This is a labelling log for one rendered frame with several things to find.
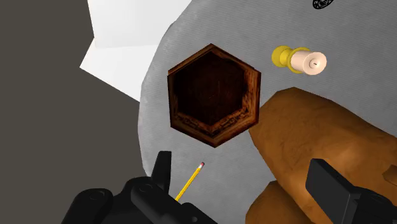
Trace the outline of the yellow pencil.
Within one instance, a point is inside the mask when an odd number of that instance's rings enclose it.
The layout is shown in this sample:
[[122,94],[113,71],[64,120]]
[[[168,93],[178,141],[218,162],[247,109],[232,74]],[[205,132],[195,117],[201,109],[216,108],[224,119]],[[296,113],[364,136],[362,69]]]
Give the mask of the yellow pencil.
[[196,168],[194,173],[190,176],[189,180],[185,183],[184,187],[181,189],[181,191],[177,194],[175,200],[179,201],[180,198],[183,196],[185,191],[188,189],[188,187],[191,185],[191,183],[194,181],[194,179],[197,177],[199,172],[202,170],[203,166],[205,166],[204,162],[201,162],[200,165]]

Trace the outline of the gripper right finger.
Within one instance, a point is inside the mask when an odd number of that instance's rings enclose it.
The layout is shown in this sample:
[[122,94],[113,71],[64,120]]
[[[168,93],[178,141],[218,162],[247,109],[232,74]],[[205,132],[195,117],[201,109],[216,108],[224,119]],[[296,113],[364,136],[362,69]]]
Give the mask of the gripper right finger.
[[305,187],[333,224],[397,224],[397,206],[354,186],[323,159],[310,160]]

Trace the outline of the brown hexagonal wooden box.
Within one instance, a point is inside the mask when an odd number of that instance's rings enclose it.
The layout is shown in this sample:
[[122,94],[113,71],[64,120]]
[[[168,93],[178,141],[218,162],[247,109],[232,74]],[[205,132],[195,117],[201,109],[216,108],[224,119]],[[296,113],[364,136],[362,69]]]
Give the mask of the brown hexagonal wooden box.
[[213,148],[259,120],[261,72],[214,44],[169,69],[169,118]]

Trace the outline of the black mesh object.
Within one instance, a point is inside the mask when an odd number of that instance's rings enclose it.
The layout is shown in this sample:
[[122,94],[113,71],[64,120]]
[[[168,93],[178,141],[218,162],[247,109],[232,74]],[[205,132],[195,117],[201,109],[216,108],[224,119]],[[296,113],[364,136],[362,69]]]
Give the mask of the black mesh object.
[[312,0],[312,6],[314,9],[321,10],[330,5],[334,0]]

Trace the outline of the yellow and cream candle holder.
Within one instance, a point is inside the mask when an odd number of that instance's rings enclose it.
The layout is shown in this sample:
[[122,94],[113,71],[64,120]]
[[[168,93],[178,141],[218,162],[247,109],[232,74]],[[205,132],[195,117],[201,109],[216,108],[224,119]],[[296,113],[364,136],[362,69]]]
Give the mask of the yellow and cream candle holder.
[[271,59],[277,67],[287,67],[293,73],[309,76],[321,73],[327,65],[325,54],[313,52],[306,47],[278,46],[272,52]]

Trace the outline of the brown leather cushion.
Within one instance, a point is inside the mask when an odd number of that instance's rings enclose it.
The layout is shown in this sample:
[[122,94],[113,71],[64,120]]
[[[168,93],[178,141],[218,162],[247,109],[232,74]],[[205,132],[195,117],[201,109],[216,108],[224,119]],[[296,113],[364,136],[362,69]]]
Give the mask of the brown leather cushion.
[[397,137],[331,100],[299,88],[278,91],[249,133],[275,180],[251,204],[245,224],[332,224],[305,187],[312,158],[397,206]]

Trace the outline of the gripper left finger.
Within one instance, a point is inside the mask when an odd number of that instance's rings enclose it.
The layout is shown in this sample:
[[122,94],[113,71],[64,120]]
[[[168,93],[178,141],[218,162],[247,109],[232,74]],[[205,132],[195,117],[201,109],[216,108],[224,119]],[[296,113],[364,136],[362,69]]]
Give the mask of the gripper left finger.
[[128,180],[118,195],[105,188],[75,196],[61,224],[199,224],[199,217],[169,195],[170,151],[160,151],[151,176]]

